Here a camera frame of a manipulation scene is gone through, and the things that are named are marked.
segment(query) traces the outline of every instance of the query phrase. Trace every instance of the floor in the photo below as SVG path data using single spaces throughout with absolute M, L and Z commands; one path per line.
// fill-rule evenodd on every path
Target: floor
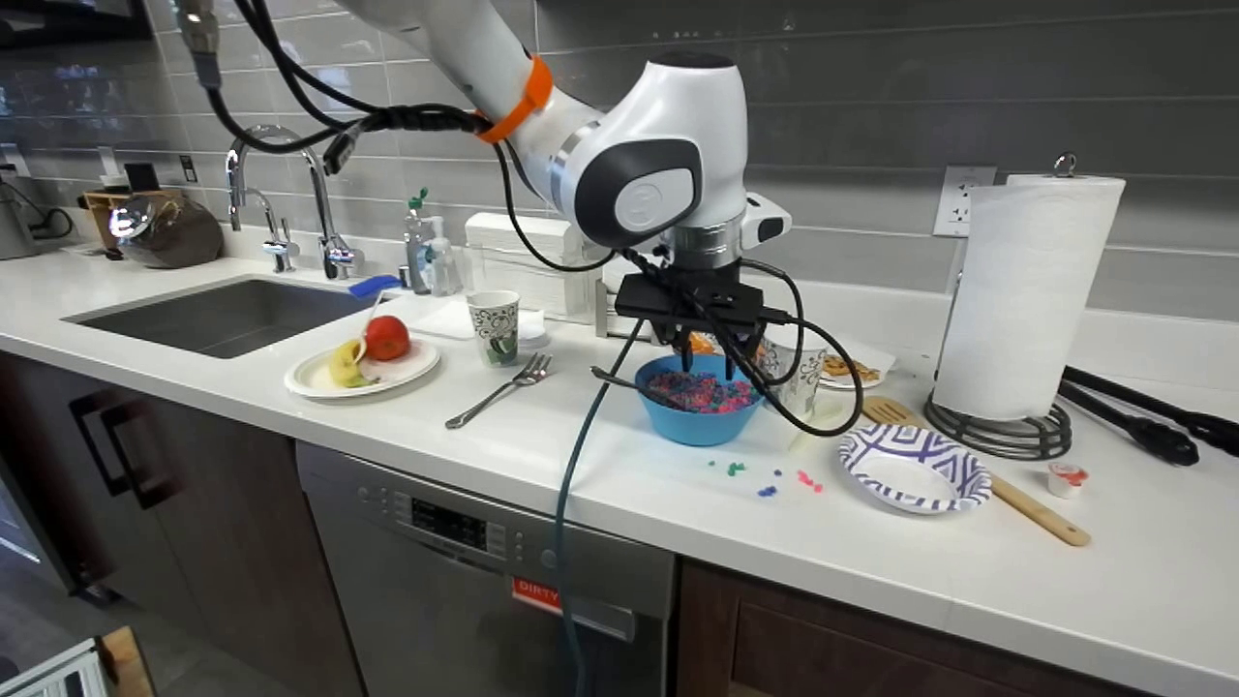
M 219 655 L 185 631 L 132 610 L 84 605 L 0 556 L 0 664 L 35 667 L 90 634 L 132 628 L 164 697 L 296 697 L 267 673 Z

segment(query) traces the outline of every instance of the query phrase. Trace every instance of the paper towel roll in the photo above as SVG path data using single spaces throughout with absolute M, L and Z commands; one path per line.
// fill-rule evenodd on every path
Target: paper towel roll
M 1012 176 L 976 189 L 932 405 L 994 423 L 1049 416 L 1122 185 Z

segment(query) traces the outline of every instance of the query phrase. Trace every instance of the blue patterned plate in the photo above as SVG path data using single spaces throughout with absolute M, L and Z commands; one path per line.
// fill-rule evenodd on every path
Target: blue patterned plate
M 976 452 L 920 425 L 862 425 L 842 449 L 843 469 L 875 501 L 919 512 L 958 514 L 993 501 L 993 476 Z

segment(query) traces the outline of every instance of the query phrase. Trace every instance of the wall outlet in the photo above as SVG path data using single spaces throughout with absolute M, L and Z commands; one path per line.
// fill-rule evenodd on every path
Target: wall outlet
M 967 238 L 971 230 L 971 194 L 994 185 L 994 167 L 943 167 L 932 238 Z

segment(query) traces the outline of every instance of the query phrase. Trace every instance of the white plate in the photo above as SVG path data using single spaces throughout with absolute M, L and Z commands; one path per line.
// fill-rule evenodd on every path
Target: white plate
M 853 482 L 902 512 L 958 514 L 993 501 L 993 476 L 976 452 L 920 425 L 862 425 L 853 430 L 843 449 Z
M 427 341 L 414 341 L 414 356 L 404 359 L 364 359 L 364 378 L 370 378 L 370 385 L 364 389 L 341 389 L 334 385 L 334 378 L 325 374 L 334 352 L 312 352 L 301 366 L 283 374 L 283 389 L 301 396 L 301 401 L 359 401 L 359 396 L 381 396 L 381 390 L 395 390 L 404 385 L 414 385 L 418 378 L 439 367 L 439 349 Z

